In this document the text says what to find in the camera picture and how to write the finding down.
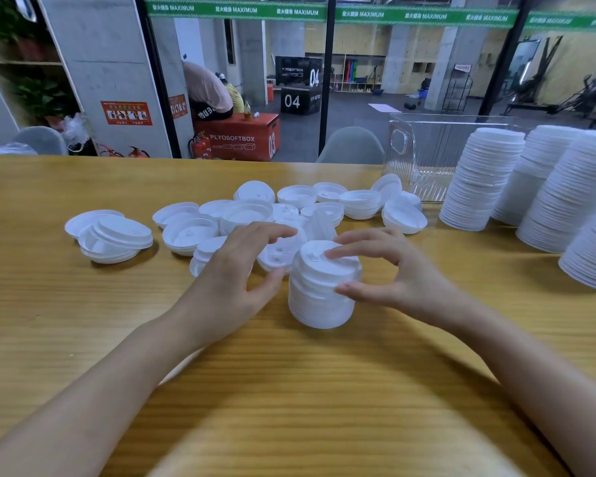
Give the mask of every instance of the gray chair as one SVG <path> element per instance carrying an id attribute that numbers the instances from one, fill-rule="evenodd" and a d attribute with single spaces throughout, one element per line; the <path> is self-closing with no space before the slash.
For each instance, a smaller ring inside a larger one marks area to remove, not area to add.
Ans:
<path id="1" fill-rule="evenodd" d="M 27 127 L 13 138 L 13 142 L 30 145 L 41 156 L 68 156 L 64 137 L 50 127 Z"/>
<path id="2" fill-rule="evenodd" d="M 383 164 L 384 149 L 375 134 L 364 127 L 342 127 L 331 134 L 316 162 Z"/>

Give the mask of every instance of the green plant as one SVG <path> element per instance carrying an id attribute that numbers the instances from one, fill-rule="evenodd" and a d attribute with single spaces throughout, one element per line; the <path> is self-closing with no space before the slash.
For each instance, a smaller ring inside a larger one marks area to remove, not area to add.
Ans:
<path id="1" fill-rule="evenodd" d="M 36 117 L 71 115 L 71 101 L 53 80 L 24 77 L 15 85 L 15 94 Z"/>
<path id="2" fill-rule="evenodd" d="M 43 23 L 32 23 L 18 13 L 12 0 L 0 0 L 0 42 L 34 39 L 48 43 L 50 35 Z"/>

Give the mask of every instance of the hand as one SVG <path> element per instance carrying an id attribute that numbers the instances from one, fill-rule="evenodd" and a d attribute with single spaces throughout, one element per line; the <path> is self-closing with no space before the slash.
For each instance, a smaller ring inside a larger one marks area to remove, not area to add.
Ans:
<path id="1" fill-rule="evenodd" d="M 389 306 L 414 319 L 450 331 L 454 307 L 470 297 L 437 270 L 419 248 L 402 233 L 382 229 L 349 231 L 335 242 L 342 246 L 326 251 L 331 259 L 342 256 L 383 257 L 399 268 L 393 283 L 375 286 L 348 282 L 335 291 L 355 301 Z"/>
<path id="2" fill-rule="evenodd" d="M 257 288 L 246 290 L 252 265 L 263 248 L 297 230 L 282 224 L 240 226 L 215 252 L 199 277 L 169 311 L 189 329 L 197 351 L 233 333 L 278 292 L 285 270 L 272 271 Z"/>

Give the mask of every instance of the white paper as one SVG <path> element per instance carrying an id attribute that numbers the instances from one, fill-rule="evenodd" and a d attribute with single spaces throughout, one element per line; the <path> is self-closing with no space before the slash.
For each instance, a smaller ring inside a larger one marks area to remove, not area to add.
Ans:
<path id="1" fill-rule="evenodd" d="M 378 112 L 389 112 L 390 114 L 392 114 L 392 113 L 401 114 L 402 113 L 402 111 L 394 109 L 393 107 L 391 107 L 390 105 L 388 105 L 386 103 L 369 103 L 369 105 L 371 107 L 373 107 Z"/>

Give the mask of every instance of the black shorts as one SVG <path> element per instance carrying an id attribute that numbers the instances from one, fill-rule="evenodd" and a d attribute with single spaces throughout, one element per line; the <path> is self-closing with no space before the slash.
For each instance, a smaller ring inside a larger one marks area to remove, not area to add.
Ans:
<path id="1" fill-rule="evenodd" d="M 224 120 L 229 119 L 234 113 L 234 107 L 227 112 L 217 112 L 205 102 L 197 102 L 190 99 L 190 106 L 201 120 Z"/>

